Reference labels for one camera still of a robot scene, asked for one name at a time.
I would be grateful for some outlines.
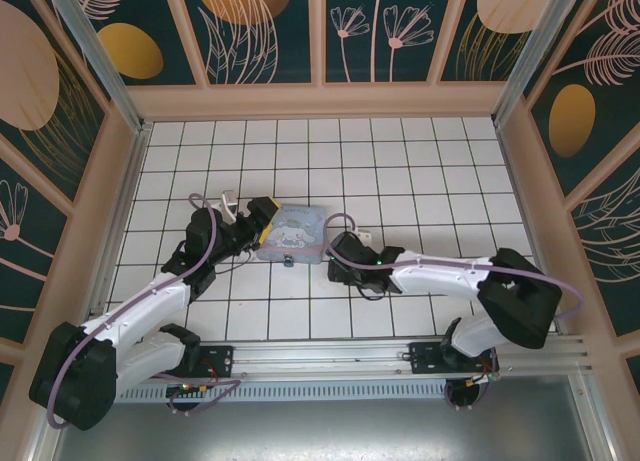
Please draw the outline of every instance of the white tiled floor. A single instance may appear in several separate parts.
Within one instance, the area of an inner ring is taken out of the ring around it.
[[[212,201],[233,189],[241,206],[275,195],[329,213],[346,209],[378,250],[474,257],[508,246],[531,254],[489,118],[157,123],[112,307],[159,272],[183,239],[188,195],[205,189]],[[326,262],[293,269],[250,262],[219,275],[171,321],[205,341],[420,336],[444,334],[454,317],[481,309],[436,293],[367,301],[326,273]]]

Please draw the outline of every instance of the grid tile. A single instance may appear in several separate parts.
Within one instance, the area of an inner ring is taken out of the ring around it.
[[[184,239],[191,192],[206,191],[217,202],[222,191],[234,190],[244,212],[253,197],[266,195],[329,214],[346,206],[371,232],[376,251],[386,244],[473,258],[507,246],[528,256],[490,127],[488,118],[159,123],[123,237],[111,307],[144,287]],[[344,221],[333,225],[330,239]],[[162,324],[186,323],[206,341],[426,336],[471,314],[467,300],[440,293],[367,301],[329,282],[326,261],[290,269],[254,256],[239,266],[244,256],[221,263],[197,302]]]

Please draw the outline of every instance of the robotic arm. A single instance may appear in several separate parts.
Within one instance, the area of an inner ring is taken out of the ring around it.
[[[93,427],[109,411],[116,396],[157,373],[178,366],[191,372],[200,361],[200,338],[189,330],[170,324],[136,343],[167,316],[201,296],[215,281],[218,263],[259,247],[279,205],[271,198],[256,198],[247,207],[251,212],[247,217],[242,214],[236,217],[228,209],[223,210],[227,220],[234,222],[225,222],[223,214],[213,210],[217,222],[213,249],[206,261],[182,281],[156,289],[195,267],[206,253],[213,235],[206,208],[192,214],[185,241],[162,267],[162,273],[136,296],[81,326],[63,323],[54,329],[31,384],[29,398],[46,408],[63,363],[89,333],[105,322],[106,329],[90,340],[72,362],[55,399],[54,413],[77,428]],[[150,294],[129,306],[113,323],[108,323],[115,313],[146,292]]]
[[[453,320],[440,344],[444,361],[454,369],[507,342],[529,349],[542,348],[562,296],[557,286],[528,277],[527,273],[541,273],[512,249],[501,248],[492,258],[467,260],[428,257],[393,246],[377,253],[352,231],[338,235],[331,246],[350,263],[331,256],[330,281],[378,294],[431,292],[478,299],[485,312]],[[462,262],[467,267],[446,266],[447,262],[454,265]],[[399,266],[368,270],[355,268],[351,266],[353,263]],[[510,268],[521,275],[474,269],[475,265]]]

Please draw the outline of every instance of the flower illustration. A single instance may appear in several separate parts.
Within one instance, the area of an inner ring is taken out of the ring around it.
[[[15,241],[20,237],[20,223],[27,209],[29,191],[20,183],[16,183],[14,194],[11,194],[9,183],[0,181],[0,239]]]
[[[347,68],[347,56],[344,52],[344,40],[351,36],[359,36],[368,33],[370,30],[369,23],[365,23],[366,17],[362,12],[362,6],[359,8],[346,8],[344,13],[340,8],[331,10],[331,21],[336,28],[336,32],[340,37],[340,47],[342,48],[342,64],[344,66],[344,74],[347,76],[347,82],[351,82],[349,69]]]
[[[427,29],[431,24],[428,11],[429,8],[409,7],[398,18],[398,6],[384,10],[384,29],[391,47],[389,81],[393,81],[393,59],[396,49],[419,46],[433,41],[433,30]]]
[[[10,242],[18,241],[40,254],[53,258],[53,254],[34,246],[20,237],[20,225],[24,219],[28,199],[29,190],[22,184],[16,183],[15,189],[12,192],[11,186],[9,186],[9,183],[5,179],[0,181],[0,240]],[[0,264],[40,281],[45,281],[47,279],[46,276],[1,257]],[[0,308],[14,309],[4,305],[0,305]]]

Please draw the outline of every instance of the purple cable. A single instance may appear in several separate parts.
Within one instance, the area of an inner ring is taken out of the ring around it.
[[[100,334],[102,331],[104,331],[110,323],[112,323],[113,321],[117,320],[120,316],[122,316],[124,313],[129,311],[131,308],[136,306],[138,303],[140,303],[147,296],[149,296],[150,294],[153,294],[154,291],[159,291],[159,290],[164,289],[164,288],[166,288],[168,286],[171,286],[172,284],[175,284],[175,283],[183,280],[187,276],[191,275],[192,273],[194,273],[196,270],[198,270],[200,268],[200,266],[202,266],[205,263],[205,261],[207,260],[207,258],[211,254],[211,251],[213,250],[213,245],[216,242],[216,230],[217,230],[216,217],[215,217],[215,214],[213,212],[213,207],[211,206],[211,204],[209,204],[209,201],[207,201],[204,196],[202,196],[201,194],[192,193],[189,196],[189,203],[191,203],[191,206],[193,206],[196,209],[199,209],[199,207],[198,207],[198,205],[196,205],[193,202],[194,199],[199,199],[200,201],[202,201],[204,206],[207,208],[207,211],[209,212],[209,216],[211,217],[211,228],[212,228],[211,240],[209,241],[209,246],[207,246],[207,250],[205,251],[204,255],[202,256],[200,261],[198,261],[191,269],[185,271],[180,276],[176,276],[175,278],[170,279],[168,281],[165,281],[164,283],[161,283],[158,286],[150,288],[149,290],[145,291],[144,293],[136,296],[133,299],[133,301],[131,301],[130,303],[126,304],[121,310],[115,312],[104,323],[102,323],[100,326],[98,326],[91,333],[87,334],[86,337],[82,341],[80,341],[78,343],[78,345],[74,348],[74,350],[71,351],[71,354],[69,355],[69,357],[62,364],[62,367],[60,368],[60,371],[58,372],[58,375],[56,376],[56,379],[55,379],[55,381],[53,383],[53,386],[51,388],[51,393],[49,394],[49,401],[47,402],[47,421],[49,422],[49,425],[52,428],[63,429],[63,428],[66,428],[69,425],[68,422],[58,423],[56,421],[55,417],[54,417],[53,410],[54,410],[56,398],[58,396],[58,391],[60,390],[60,385],[62,384],[62,380],[64,379],[65,375],[67,374],[67,371],[69,370],[69,367],[71,366],[71,363],[73,363],[73,361],[76,359],[76,356],[78,356],[78,354],[84,349],[84,347],[87,344],[89,344],[89,342],[93,338],[95,338],[98,334]]]
[[[332,214],[331,216],[329,216],[327,218],[327,220],[324,223],[324,239],[325,242],[327,242],[326,240],[329,239],[329,222],[338,218],[345,218],[347,220],[349,220],[349,222],[351,223],[351,229],[353,231],[355,231],[357,229],[357,225],[355,220],[349,216],[346,213],[336,213],[336,214]],[[400,261],[397,263],[389,263],[389,264],[376,264],[376,265],[370,265],[370,264],[359,264],[359,263],[354,263],[349,261],[348,259],[343,258],[342,256],[340,256],[340,254],[338,254],[336,252],[336,250],[333,248],[333,246],[331,246],[331,243],[327,242],[327,249],[329,250],[329,252],[341,263],[350,266],[352,268],[356,268],[356,269],[365,269],[365,270],[369,270],[369,271],[380,271],[380,270],[385,270],[385,269],[394,269],[394,268],[402,268],[405,266],[446,266],[449,268],[463,268],[463,269],[471,269],[472,271],[474,269],[477,269],[479,271],[493,271],[495,273],[502,273],[502,274],[509,274],[511,276],[522,276],[525,278],[531,278],[531,279],[537,279],[538,281],[544,281],[545,283],[549,283],[549,284],[555,284],[556,286],[560,287],[560,288],[564,288],[567,291],[569,291],[570,293],[572,293],[573,295],[575,295],[578,298],[578,303],[576,304],[576,306],[574,306],[573,308],[560,313],[558,315],[556,315],[556,318],[558,319],[562,319],[562,318],[568,318],[569,316],[573,316],[574,314],[576,314],[578,311],[580,311],[582,309],[582,307],[584,306],[584,296],[582,296],[582,293],[580,291],[578,291],[576,288],[574,288],[573,286],[571,286],[568,283],[565,283],[564,281],[561,281],[559,279],[555,279],[552,278],[550,276],[546,276],[544,274],[540,274],[540,273],[534,273],[532,271],[526,271],[526,270],[522,270],[522,269],[513,269],[513,268],[503,268],[501,266],[493,266],[492,264],[475,264],[475,263],[468,263],[465,261],[448,261],[448,260],[443,260],[443,259],[427,259],[422,261],[422,258],[418,258],[415,261]]]
[[[178,397],[181,394],[180,391],[176,391],[175,393],[173,393],[169,398],[169,406],[171,407],[173,414],[181,413],[183,416],[186,416],[186,417],[201,413],[202,411],[205,411],[209,408],[213,408],[216,404],[218,404],[218,402],[222,398],[224,398],[225,396],[228,396],[229,394],[231,394],[232,391],[236,390],[241,383],[239,379],[235,379],[231,381],[202,381],[198,379],[182,379],[182,378],[178,378],[176,376],[172,376],[170,374],[165,374],[165,373],[158,373],[154,376],[154,378],[167,379],[169,381],[175,381],[182,384],[185,384],[185,383],[193,384],[193,382],[195,381],[198,384],[198,386],[209,386],[211,388],[215,388],[216,386],[231,386],[230,388],[225,389],[222,393],[220,393],[218,396],[216,396],[212,400],[207,401],[206,403],[200,403],[198,404],[198,406],[188,411],[179,411],[173,405],[174,399],[176,399],[176,397]]]

